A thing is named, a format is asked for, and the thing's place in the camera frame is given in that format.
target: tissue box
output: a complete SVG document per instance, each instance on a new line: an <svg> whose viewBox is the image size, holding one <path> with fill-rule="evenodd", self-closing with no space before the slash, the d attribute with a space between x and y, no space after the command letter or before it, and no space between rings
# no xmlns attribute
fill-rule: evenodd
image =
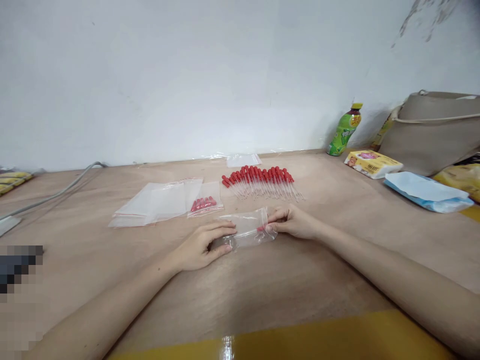
<svg viewBox="0 0 480 360"><path fill-rule="evenodd" d="M372 179L382 179L385 174L397 173L404 166L401 162L375 151L352 151L345 164Z"/></svg>

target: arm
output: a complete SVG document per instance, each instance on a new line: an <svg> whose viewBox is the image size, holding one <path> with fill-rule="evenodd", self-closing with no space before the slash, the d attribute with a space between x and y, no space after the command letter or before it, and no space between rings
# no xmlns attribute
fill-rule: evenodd
<svg viewBox="0 0 480 360"><path fill-rule="evenodd" d="M347 234L290 205L268 218L277 232L322 242L458 354L480 358L480 297L397 252Z"/></svg>
<svg viewBox="0 0 480 360"><path fill-rule="evenodd" d="M208 251L217 238L235 234L230 221L201 226L167 256L154 255L139 273L100 293L45 334L25 359L102 359L155 294L177 273L206 267L232 248Z"/></svg>

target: green plastic bottle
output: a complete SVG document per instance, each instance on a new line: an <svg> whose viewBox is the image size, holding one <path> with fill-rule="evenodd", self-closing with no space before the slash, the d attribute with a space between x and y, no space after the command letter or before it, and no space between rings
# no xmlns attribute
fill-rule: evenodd
<svg viewBox="0 0 480 360"><path fill-rule="evenodd" d="M363 103L354 102L351 105L350 111L340 118L338 126L336 127L335 136L326 151L328 155L340 156L345 151L350 137L355 132L360 121L362 121L362 115L360 115L362 106Z"/></svg>

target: clear plastic bag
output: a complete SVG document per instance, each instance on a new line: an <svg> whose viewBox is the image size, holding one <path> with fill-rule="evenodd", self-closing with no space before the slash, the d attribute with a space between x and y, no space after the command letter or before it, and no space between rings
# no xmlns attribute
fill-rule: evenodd
<svg viewBox="0 0 480 360"><path fill-rule="evenodd" d="M261 163L262 160L257 154L234 154L226 158L227 168L240 168L245 165L260 165Z"/></svg>
<svg viewBox="0 0 480 360"><path fill-rule="evenodd" d="M224 209L220 199L220 183L218 181L206 182L201 185L197 199L190 204L187 217L199 217Z"/></svg>
<svg viewBox="0 0 480 360"><path fill-rule="evenodd" d="M199 195L203 178L175 182L149 182L113 214L110 228L145 226L184 215Z"/></svg>
<svg viewBox="0 0 480 360"><path fill-rule="evenodd" d="M214 242L215 247L230 244L234 250L251 247L275 240L277 232L267 231L268 210L262 207L252 212L220 216L219 220L230 220L236 225L236 234L222 237Z"/></svg>

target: yellow bag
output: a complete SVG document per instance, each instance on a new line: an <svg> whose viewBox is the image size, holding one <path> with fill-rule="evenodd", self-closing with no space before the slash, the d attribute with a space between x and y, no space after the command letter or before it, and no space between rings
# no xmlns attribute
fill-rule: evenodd
<svg viewBox="0 0 480 360"><path fill-rule="evenodd" d="M469 193L472 200L480 203L480 164L450 166L440 171L433 179Z"/></svg>

